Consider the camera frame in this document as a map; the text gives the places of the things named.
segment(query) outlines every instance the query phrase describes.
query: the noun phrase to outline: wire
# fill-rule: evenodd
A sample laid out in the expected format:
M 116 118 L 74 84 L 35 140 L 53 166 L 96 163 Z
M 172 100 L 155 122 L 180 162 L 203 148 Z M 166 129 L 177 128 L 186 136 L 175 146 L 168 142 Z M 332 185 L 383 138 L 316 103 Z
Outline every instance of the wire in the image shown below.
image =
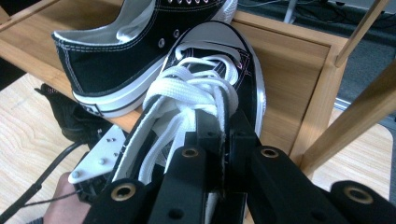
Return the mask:
M 61 154 L 58 155 L 57 158 L 49 165 L 49 167 L 44 171 L 44 173 L 37 179 L 37 181 L 28 189 L 26 192 L 22 194 L 22 196 L 12 204 L 2 215 L 0 215 L 0 223 L 5 223 L 9 220 L 15 213 L 18 212 L 21 208 L 25 206 L 25 204 L 33 197 L 36 193 L 41 189 L 41 185 L 47 179 L 47 177 L 52 173 L 52 171 L 61 163 L 61 161 L 66 158 L 70 152 L 74 149 L 80 147 L 85 144 L 85 141 L 77 141 L 73 143 L 69 147 L 67 147 Z
M 65 194 L 65 195 L 60 196 L 60 197 L 57 197 L 57 198 L 52 198 L 52 199 L 48 199 L 48 200 L 44 200 L 44 201 L 39 201 L 39 202 L 36 202 L 36 203 L 27 203 L 27 204 L 25 204 L 24 206 L 22 206 L 22 208 L 24 208 L 24 207 L 29 207 L 29 206 L 33 206 L 33 205 L 38 205 L 38 204 L 43 204 L 43 203 L 52 203 L 52 202 L 56 202 L 56 201 L 59 201 L 59 200 L 61 200 L 61 199 L 65 199 L 65 198 L 68 198 L 68 197 L 73 196 L 73 195 L 75 195 L 75 194 L 78 194 L 78 193 L 80 193 L 80 192 L 82 192 L 82 189 L 76 190 L 76 191 L 74 191 L 74 192 Z
M 296 11 L 302 17 L 306 17 L 311 20 L 319 20 L 319 21 L 323 21 L 326 23 L 343 23 L 343 24 L 358 25 L 360 22 L 360 21 L 354 21 L 354 20 L 350 19 L 344 9 L 337 7 L 332 3 L 325 2 L 325 3 L 319 3 L 319 5 L 311 5 L 311 3 L 313 3 L 313 2 L 315 2 L 315 1 L 298 4 L 299 6 L 296 7 Z M 315 12 L 313 10 L 308 9 L 308 7 L 320 7 L 320 8 L 328 9 L 333 12 L 334 16 L 329 19 L 324 19 L 322 17 L 322 15 L 318 14 L 317 12 Z M 382 16 L 382 17 L 378 18 L 374 22 L 372 27 L 376 28 L 376 29 L 387 29 L 387 28 L 396 26 L 396 22 L 393 19 L 395 15 L 396 15 L 396 13 L 389 14 L 389 15 Z
M 274 1 L 269 1 L 269 2 L 259 3 L 259 4 L 256 4 L 256 5 L 245 5 L 245 4 L 242 4 L 242 3 L 238 3 L 238 6 L 241 6 L 241 7 L 260 7 L 260 6 L 273 4 L 273 3 L 278 3 L 278 2 L 289 2 L 289 1 L 288 0 L 274 0 Z
M 317 2 L 318 0 L 312 0 L 312 1 L 307 1 L 307 2 L 297 2 L 297 5 L 308 5 L 314 2 Z

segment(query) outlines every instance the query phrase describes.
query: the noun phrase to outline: white shoelace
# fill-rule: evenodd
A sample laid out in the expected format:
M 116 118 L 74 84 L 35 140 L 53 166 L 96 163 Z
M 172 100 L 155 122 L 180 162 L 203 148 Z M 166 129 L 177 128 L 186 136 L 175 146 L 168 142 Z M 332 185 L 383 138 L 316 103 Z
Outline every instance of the white shoelace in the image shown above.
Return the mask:
M 216 50 L 235 55 L 235 52 L 232 52 L 234 49 L 222 45 L 217 45 Z M 226 66 L 224 78 L 221 78 L 212 69 L 196 73 L 189 70 L 190 66 L 195 64 L 203 64 L 214 68 L 219 63 L 224 63 Z M 238 73 L 235 65 L 225 55 L 212 55 L 204 58 L 188 57 L 180 61 L 177 66 L 166 69 L 158 76 L 148 89 L 143 108 L 148 106 L 148 102 L 153 97 L 160 95 L 160 98 L 145 117 L 145 119 L 158 119 L 153 130 L 159 135 L 159 138 L 142 163 L 138 177 L 141 182 L 147 184 L 151 181 L 151 174 L 158 155 L 166 145 L 172 142 L 166 161 L 166 172 L 173 153 L 177 148 L 184 145 L 185 133 L 195 131 L 195 109 L 202 109 L 218 118 L 219 127 L 224 132 L 226 118 L 224 118 L 224 99 L 221 90 L 227 94 L 228 110 L 231 116 L 238 107 L 238 96 L 232 86 L 237 79 Z M 165 116 L 171 111 L 176 114 Z

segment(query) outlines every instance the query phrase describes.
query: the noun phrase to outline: white bracket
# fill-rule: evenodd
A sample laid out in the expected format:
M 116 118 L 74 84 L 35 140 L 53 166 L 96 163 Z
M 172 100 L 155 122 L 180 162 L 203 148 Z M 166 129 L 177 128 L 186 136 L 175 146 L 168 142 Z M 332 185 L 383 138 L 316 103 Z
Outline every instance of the white bracket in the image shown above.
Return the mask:
M 69 182 L 77 184 L 111 172 L 124 142 L 122 129 L 113 125 L 70 174 Z

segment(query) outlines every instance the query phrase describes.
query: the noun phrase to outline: converse sneaker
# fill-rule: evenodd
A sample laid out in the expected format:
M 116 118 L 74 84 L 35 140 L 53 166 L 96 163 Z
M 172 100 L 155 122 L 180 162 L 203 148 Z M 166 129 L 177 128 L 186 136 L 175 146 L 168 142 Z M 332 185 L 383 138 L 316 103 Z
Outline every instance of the converse sneaker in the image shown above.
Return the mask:
M 147 184 L 156 163 L 166 172 L 186 133 L 195 132 L 197 110 L 214 116 L 213 127 L 225 133 L 229 117 L 240 109 L 260 136 L 265 103 L 262 70 L 249 43 L 225 23 L 194 27 L 172 47 L 149 87 L 113 181 L 138 176 Z
M 142 103 L 181 34 L 204 21 L 230 22 L 236 6 L 237 0 L 125 0 L 111 24 L 52 37 L 79 103 L 117 117 Z

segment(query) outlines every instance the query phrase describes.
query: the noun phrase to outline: shoe eyelet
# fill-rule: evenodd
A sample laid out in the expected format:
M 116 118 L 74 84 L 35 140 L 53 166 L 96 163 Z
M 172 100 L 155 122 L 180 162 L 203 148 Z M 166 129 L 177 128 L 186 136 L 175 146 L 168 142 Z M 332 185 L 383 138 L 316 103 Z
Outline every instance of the shoe eyelet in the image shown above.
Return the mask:
M 233 63 L 236 65 L 237 68 L 242 69 L 243 65 L 241 62 L 238 62 L 237 60 L 235 60 Z
M 180 36 L 180 31 L 178 29 L 176 29 L 174 31 L 174 38 L 178 39 L 179 36 Z
M 158 47 L 161 49 L 165 46 L 165 40 L 163 38 L 160 39 L 160 41 L 158 41 Z

